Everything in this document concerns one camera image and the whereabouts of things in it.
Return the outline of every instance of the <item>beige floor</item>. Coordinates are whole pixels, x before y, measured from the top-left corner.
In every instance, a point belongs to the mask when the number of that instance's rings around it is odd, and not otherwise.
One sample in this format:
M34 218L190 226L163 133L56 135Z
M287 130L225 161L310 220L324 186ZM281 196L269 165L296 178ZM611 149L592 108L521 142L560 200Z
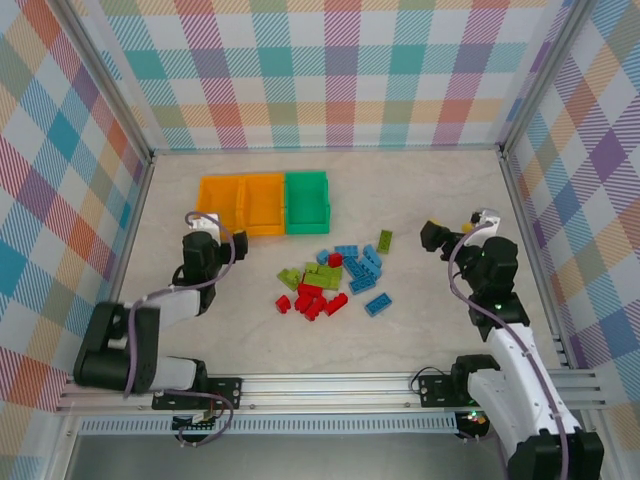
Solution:
M467 310L449 292L446 264L420 246L429 218L458 229L476 207L498 209L501 234L522 244L494 152L317 152L161 156L145 205L122 291L134 300L166 286L181 263L185 212L193 209L200 177L236 172L319 169L329 176L329 235L251 239L247 258L217 286L209 311L161 334L160 351L206 361L217 373L412 371L449 368L456 356L484 352ZM274 301L291 294L277 279L334 245L376 243L381 229L393 243L383 276L351 297L333 317L307 322ZM557 365L529 263L520 248L516 289L532 320L538 348ZM386 292L393 305L370 318L363 305Z

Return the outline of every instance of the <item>black mounting plate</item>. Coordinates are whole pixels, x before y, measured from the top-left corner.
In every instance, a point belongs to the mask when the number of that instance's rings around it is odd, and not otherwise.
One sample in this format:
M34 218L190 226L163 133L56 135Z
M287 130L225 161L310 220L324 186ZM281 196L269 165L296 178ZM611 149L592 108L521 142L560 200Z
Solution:
M242 378L240 377L208 377L204 388L199 388L202 393L214 393L226 398L233 404L233 408L240 407L242 395ZM200 397L185 397L182 395L164 394L160 397L153 396L152 410L202 410L210 409L211 400ZM216 410L222 408L222 402L216 400Z
M475 401L466 403L455 394L450 375L421 375L418 377L418 391L422 408L478 406Z

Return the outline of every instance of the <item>blue lego brick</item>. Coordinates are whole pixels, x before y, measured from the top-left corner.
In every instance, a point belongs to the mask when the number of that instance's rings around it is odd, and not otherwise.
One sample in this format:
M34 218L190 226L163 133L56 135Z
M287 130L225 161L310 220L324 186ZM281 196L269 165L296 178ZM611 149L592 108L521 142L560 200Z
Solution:
M376 267L380 268L382 266L382 260L380 260L380 257L373 248L373 245L367 245L364 247L362 253L364 253L364 256L367 257Z
M354 279L364 277L367 275L367 272L360 266L358 261L353 257L346 257L342 260L342 266L346 268L349 275L351 275Z
M354 295L366 292L367 290L370 290L375 286L376 280L371 275L367 275L366 277L362 278L356 278L354 281L349 283L351 293L353 293Z
M342 258L356 257L358 258L358 246L357 245L340 245L334 247L335 251L342 255Z
M372 275L376 280L380 278L380 275L382 275L382 270L376 267L373 262L367 257L362 257L362 260L360 260L360 266L364 268L365 272L367 272L369 275Z
M389 305L391 305L391 299L389 298L389 295L383 293L367 303L364 306L364 309L370 316L375 317Z
M316 255L316 260L320 265L326 265L329 261L329 250L325 249Z

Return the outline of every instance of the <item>wire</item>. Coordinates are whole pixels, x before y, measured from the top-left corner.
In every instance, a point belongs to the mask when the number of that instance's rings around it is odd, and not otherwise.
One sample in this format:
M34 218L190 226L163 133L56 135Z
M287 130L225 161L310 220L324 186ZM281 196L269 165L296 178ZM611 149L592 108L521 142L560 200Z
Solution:
M182 397L210 398L213 401L222 402L222 404L229 409L229 418L227 418L227 421L224 422L224 425L222 426L222 428L218 430L216 433L207 435L204 439L200 440L199 442L187 442L182 436L182 433L185 431L187 427L179 428L178 440L180 440L180 443L182 444L182 446L188 445L193 448L202 447L203 445L206 445L207 443L211 443L214 440L217 440L218 438L220 438L222 434L226 432L231 426L231 422L233 421L233 404L221 395L216 395L215 393L188 392L185 390L165 390L164 393L167 395L178 395Z
M414 390L413 389L413 384L416 383L416 380L418 379L420 374L422 372L424 372L425 370L435 370L436 372L440 372L440 374L444 375L445 377L448 376L446 373L444 373L442 370L440 370L439 368L436 368L436 367L424 367L424 368L421 368L420 370L418 370L418 373L416 373L413 376L413 378L411 379L411 381L409 382L409 390L411 390L416 395L420 395L420 392L418 390Z
M549 408L551 408L551 412L553 413L553 418L555 419L556 425L558 427L558 434L560 435L561 456L562 456L562 464L561 464L561 467L560 467L560 480L567 480L568 475L569 475L569 441L568 441L568 438L567 438L567 432L564 429L564 424L562 423L562 418L560 416L560 411L558 409L558 405L556 404L556 402L555 402L555 400L553 398L553 394L551 393L551 389L550 389L549 385L547 384L546 379L542 375L542 371L540 370L540 366L538 365L538 363L533 358L533 355L531 354L531 351L527 348L527 346L525 345L524 341L518 336L518 334L513 330L513 328L511 328L509 326L508 323L506 323L504 320L502 320L496 314L490 312L486 308L481 307L477 303L475 303L472 300L469 300L467 297L465 297L464 294L460 291L460 289L458 288L458 286L455 283L455 278L454 278L455 275L453 274L453 267L455 265L454 262L455 262L456 256L458 255L458 252L462 249L462 246L465 244L465 242L472 235L474 235L475 233L479 232L480 230L482 230L484 228L489 228L491 226L493 226L493 225L491 223L489 223L489 222L484 223L482 225L476 226L469 233L464 235L460 239L460 241L456 244L456 246L453 248L453 251L451 252L451 256L449 257L449 266L448 266L448 272L447 272L448 273L448 277L449 277L449 287L451 288L451 292L456 297L458 297L460 300L462 300L464 303L469 305L474 310L476 310L476 311L482 313L483 315L489 317L491 320L493 320L498 325L500 325L502 328L504 328L506 330L506 332L509 335L511 335L511 337L518 344L518 347L520 347L520 349L522 350L523 355L525 357L527 357L527 359L529 360L529 363L531 364L531 368L533 369L533 372L535 373L535 375L536 375L536 377L538 379L538 382L540 383L540 386L542 387L542 391L544 392L544 396L546 397L547 401L549 402Z
M168 288L163 288L162 290L158 290L148 295L145 295L144 297L134 302L134 304L131 306L131 309L129 310L129 318L127 321L127 329L129 333L129 375L127 377L127 384L124 389L124 398L127 398L131 394L131 390L133 390L133 384L136 378L136 370L138 368L138 341L136 336L136 324L135 324L136 310L138 310L138 308L143 303L149 302L151 300L156 300L160 297L164 297L165 295L169 295L173 292L180 292L185 290L200 290L201 288L211 286L214 283L218 282L220 279L222 279L229 272L229 270L231 270L231 266L233 265L233 262L235 262L236 260L236 246L233 243L233 235L231 235L231 232L229 232L227 227L222 225L222 223L220 223L217 219L213 218L212 216L207 215L206 213L201 213L197 211L187 213L184 216L184 221L189 226L191 226L192 225L191 217L195 215L204 217L210 222L213 222L227 236L227 238L229 239L229 245L231 247L231 257L229 258L229 263L222 270L222 272L220 272L215 278L212 278L211 280L207 280L204 283L200 283L198 285L189 285L184 287L171 285Z

